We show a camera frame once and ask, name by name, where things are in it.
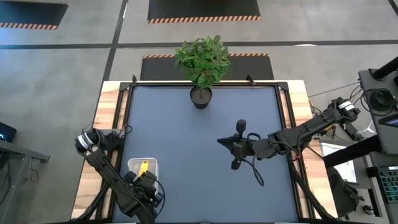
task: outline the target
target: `concrete floor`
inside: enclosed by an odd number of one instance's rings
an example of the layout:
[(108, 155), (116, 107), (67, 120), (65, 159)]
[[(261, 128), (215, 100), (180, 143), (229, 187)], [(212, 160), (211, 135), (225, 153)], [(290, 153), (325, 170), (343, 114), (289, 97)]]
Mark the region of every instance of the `concrete floor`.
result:
[[(0, 29), (0, 45), (110, 44), (121, 3), (69, 0), (58, 30)], [(261, 21), (148, 24), (148, 0), (130, 1), (119, 43), (182, 42), (215, 34), (224, 41), (240, 42), (398, 39), (398, 16), (388, 0), (258, 3)], [(269, 53), (276, 80), (305, 80), (308, 95), (313, 95), (355, 82), (359, 70), (380, 67), (396, 57), (398, 45), (229, 49)], [(109, 79), (139, 77), (143, 55), (173, 52), (117, 49)], [(24, 185), (16, 223), (70, 218), (83, 161), (73, 139), (93, 119), (108, 54), (109, 49), (0, 50), (0, 121), (18, 129), (17, 144), (52, 155), (48, 164), (37, 165), (40, 181)], [(322, 109), (338, 96), (348, 97), (354, 87), (315, 96), (312, 101)], [(354, 125), (362, 130), (370, 120), (363, 110)]]

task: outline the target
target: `white plastic bin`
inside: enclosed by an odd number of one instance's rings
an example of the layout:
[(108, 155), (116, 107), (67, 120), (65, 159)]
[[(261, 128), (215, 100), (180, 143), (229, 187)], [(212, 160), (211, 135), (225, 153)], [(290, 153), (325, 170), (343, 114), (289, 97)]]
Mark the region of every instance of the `white plastic bin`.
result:
[[(133, 171), (133, 173), (137, 174), (137, 177), (134, 180), (138, 178), (139, 169), (144, 161), (148, 161), (148, 171), (155, 174), (157, 179), (159, 179), (159, 166), (157, 165), (157, 160), (155, 158), (133, 158), (127, 162), (127, 165), (129, 166), (129, 171)], [(158, 183), (155, 182), (154, 186), (157, 193), (159, 191)]]

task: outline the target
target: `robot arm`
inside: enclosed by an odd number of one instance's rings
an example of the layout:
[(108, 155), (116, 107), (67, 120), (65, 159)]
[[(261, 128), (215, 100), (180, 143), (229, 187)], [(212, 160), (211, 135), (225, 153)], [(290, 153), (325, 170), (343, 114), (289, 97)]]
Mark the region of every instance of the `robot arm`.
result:
[(75, 139), (75, 147), (112, 189), (120, 210), (129, 217), (137, 215), (141, 223), (152, 224), (157, 216), (154, 207), (163, 200), (162, 194), (155, 194), (156, 176), (147, 171), (134, 181), (136, 174), (129, 171), (122, 178), (106, 159), (104, 151), (110, 153), (119, 149), (123, 145), (122, 140), (114, 131), (105, 136), (93, 128)]
[[(285, 155), (291, 151), (295, 151), (299, 156), (309, 145), (313, 135), (329, 127), (331, 124), (353, 122), (358, 118), (359, 113), (360, 110), (355, 108), (351, 102), (342, 98), (337, 98), (331, 101), (322, 114), (316, 115), (314, 118), (296, 128), (277, 131), (269, 134), (268, 138), (263, 139), (256, 133), (249, 133), (247, 137), (244, 138), (243, 132), (246, 129), (246, 121), (239, 120), (236, 125), (238, 134), (217, 139), (217, 142), (228, 148), (230, 153), (234, 156), (234, 161), (231, 165), (232, 169), (237, 170), (242, 161), (247, 162), (252, 166), (257, 181), (260, 185), (264, 185), (264, 181), (254, 167), (255, 158), (258, 160), (269, 159), (277, 154)], [(245, 160), (246, 156), (253, 156), (252, 163)], [(334, 219), (334, 217), (322, 207), (314, 194), (312, 194), (309, 187), (297, 172), (293, 162), (289, 165), (293, 170), (292, 178), (299, 184), (306, 198), (311, 201), (321, 218)]]

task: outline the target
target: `black floor mat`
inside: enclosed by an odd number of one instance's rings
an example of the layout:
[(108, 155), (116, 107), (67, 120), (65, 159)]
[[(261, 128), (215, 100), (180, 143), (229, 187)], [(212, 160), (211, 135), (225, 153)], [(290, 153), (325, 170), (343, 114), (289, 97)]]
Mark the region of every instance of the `black floor mat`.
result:
[(150, 0), (148, 23), (260, 20), (257, 0)]
[[(274, 80), (267, 54), (230, 54), (231, 68), (224, 80)], [(146, 55), (142, 60), (140, 80), (186, 80), (175, 67), (174, 55)]]
[(0, 1), (0, 27), (57, 29), (68, 4)]

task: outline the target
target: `white paper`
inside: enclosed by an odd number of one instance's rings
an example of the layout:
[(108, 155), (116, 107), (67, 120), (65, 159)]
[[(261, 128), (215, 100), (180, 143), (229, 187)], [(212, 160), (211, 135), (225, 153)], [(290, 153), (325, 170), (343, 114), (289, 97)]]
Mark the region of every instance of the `white paper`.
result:
[[(328, 144), (328, 143), (324, 143), (324, 142), (321, 142), (320, 146), (321, 146), (322, 156), (327, 156), (331, 153), (339, 151), (340, 149), (346, 148), (346, 146), (339, 146), (339, 145)], [(341, 178), (343, 178), (343, 180), (356, 183), (356, 176), (355, 176), (353, 161), (348, 161), (343, 164), (337, 165), (337, 166), (335, 166), (335, 169), (339, 172), (339, 174), (341, 175)]]

